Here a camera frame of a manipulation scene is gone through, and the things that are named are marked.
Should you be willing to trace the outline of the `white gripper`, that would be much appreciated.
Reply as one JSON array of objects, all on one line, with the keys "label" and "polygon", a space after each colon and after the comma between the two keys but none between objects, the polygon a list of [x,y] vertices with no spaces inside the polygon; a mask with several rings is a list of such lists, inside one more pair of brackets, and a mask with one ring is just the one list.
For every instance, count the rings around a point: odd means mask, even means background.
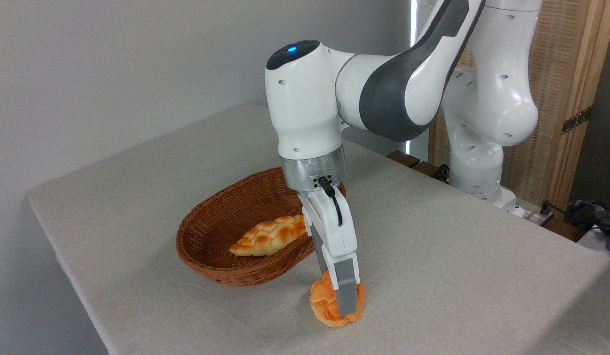
[{"label": "white gripper", "polygon": [[321,273],[329,271],[341,316],[357,311],[357,238],[342,186],[332,196],[322,188],[298,191],[307,229],[312,235]]}]

